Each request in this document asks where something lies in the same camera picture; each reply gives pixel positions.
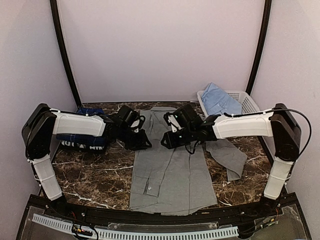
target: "light blue shirt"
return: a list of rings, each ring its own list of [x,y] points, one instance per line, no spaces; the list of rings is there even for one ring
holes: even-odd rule
[[[242,113],[242,105],[214,83],[206,87],[201,99],[208,115]]]

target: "black metal frame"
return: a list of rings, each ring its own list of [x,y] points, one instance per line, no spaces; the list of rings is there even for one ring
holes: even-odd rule
[[[53,19],[56,39],[58,41],[65,74],[68,78],[68,82],[69,82],[69,85],[70,85],[70,88],[72,91],[74,101],[75,101],[77,107],[80,107],[82,105],[82,102],[80,100],[79,92],[77,90],[75,78],[72,74],[72,70],[71,70],[71,66],[70,66],[70,62],[69,62],[69,58],[68,58],[68,54],[67,54],[64,35],[62,33],[61,22],[60,22],[60,18],[59,18],[59,10],[58,10],[57,0],[50,0],[50,5],[51,5],[52,19]]]
[[[266,39],[267,29],[268,29],[268,23],[269,23],[269,16],[270,16],[270,12],[271,12],[271,3],[272,3],[272,0],[265,0],[265,2],[264,2],[264,10],[263,10],[263,17],[262,17],[259,40],[258,40],[258,44],[257,44],[255,56],[254,56],[254,61],[253,61],[250,77],[249,77],[248,84],[247,84],[246,90],[245,90],[249,95],[251,94],[252,89],[254,87],[254,83],[255,83],[256,76],[257,76],[262,52],[264,49],[264,44],[265,44],[265,39]],[[79,92],[77,90],[75,78],[73,76],[70,62],[69,62],[69,58],[68,58],[68,54],[67,54],[65,40],[64,40],[64,36],[63,36],[62,28],[61,28],[57,0],[50,0],[50,5],[51,5],[51,12],[52,12],[55,34],[56,34],[57,42],[59,45],[60,54],[61,54],[61,58],[63,61],[65,73],[68,78],[68,82],[69,82],[69,85],[70,85],[70,88],[72,91],[74,101],[75,101],[76,105],[78,107],[80,107],[82,105],[82,102],[81,102],[81,99],[79,96]]]
[[[311,240],[312,238],[310,231],[296,194],[290,193],[281,196],[279,198],[279,203],[280,214],[282,207],[290,206],[292,204],[296,205],[306,236],[308,240]],[[51,207],[48,207],[50,204],[51,202],[46,198],[30,195],[29,201],[23,213],[16,240],[20,240],[21,238],[30,206],[43,209],[44,214],[46,215],[63,218],[56,211],[53,211]],[[238,226],[239,230],[242,231],[252,227],[254,225],[254,220],[259,218],[256,215],[244,215],[242,212],[253,212],[258,205],[258,202],[253,202],[238,206],[203,209],[187,216],[163,216],[158,213],[149,214],[136,211],[114,210],[72,203],[67,203],[66,207],[68,210],[74,212],[76,219],[87,224],[97,226],[107,227],[110,223],[135,225],[190,225],[201,223],[218,223],[219,226]]]
[[[249,81],[248,81],[248,84],[247,84],[246,90],[245,90],[245,92],[249,95],[251,94],[252,89],[254,87],[256,76],[258,73],[258,68],[260,65],[262,52],[264,50],[264,45],[265,45],[265,40],[266,40],[266,35],[267,35],[267,30],[268,30],[269,16],[270,16],[270,12],[271,12],[271,3],[272,3],[272,0],[265,0],[265,2],[264,2],[264,10],[263,10],[259,40],[258,40],[258,44],[256,47],[256,52],[255,52],[255,56],[254,56],[254,60],[253,60],[253,65],[252,65]]]

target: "black base frame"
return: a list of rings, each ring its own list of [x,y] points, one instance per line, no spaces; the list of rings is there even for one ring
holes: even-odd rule
[[[31,206],[43,209],[44,214],[46,215],[62,218],[62,216],[53,210],[52,207],[49,207],[50,204],[52,203],[44,197],[30,195],[23,213],[16,240],[21,239],[25,221]],[[296,205],[307,239],[311,240],[310,231],[296,194],[290,193],[282,195],[278,199],[278,204],[280,204],[279,210],[285,206],[293,204]],[[254,226],[254,220],[259,217],[256,215],[250,216],[250,214],[254,213],[259,205],[259,202],[253,202],[238,206],[202,209],[187,216],[163,216],[158,213],[149,214],[136,211],[114,210],[72,203],[66,203],[66,208],[69,211],[74,212],[76,219],[93,226],[97,225],[107,227],[110,223],[135,225],[190,225],[218,223],[219,226],[238,226],[239,230],[242,231]]]

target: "blue clothing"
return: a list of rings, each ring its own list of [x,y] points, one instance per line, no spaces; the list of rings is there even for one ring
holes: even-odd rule
[[[101,108],[86,108],[80,107],[77,114],[89,116],[96,115],[96,114],[105,114]],[[75,144],[83,144],[88,146],[94,147],[102,147],[106,144],[106,138],[102,136],[91,136],[91,135],[84,135],[84,134],[57,134],[56,139],[67,141]]]
[[[213,83],[206,87],[201,99],[208,115],[242,113],[242,105]]]

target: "white cable channel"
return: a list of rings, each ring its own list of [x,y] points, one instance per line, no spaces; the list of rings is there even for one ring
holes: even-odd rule
[[[60,231],[66,234],[71,232],[72,222],[69,220],[58,220],[48,216],[33,214],[32,221],[48,228]],[[83,226],[83,230],[93,233],[91,239],[96,239],[96,233],[89,227]],[[98,232],[100,240],[215,240],[237,237],[238,227],[226,227],[222,229],[214,229],[208,231],[180,232],[180,233],[141,233],[141,232],[124,232],[112,231],[102,228],[95,228]]]

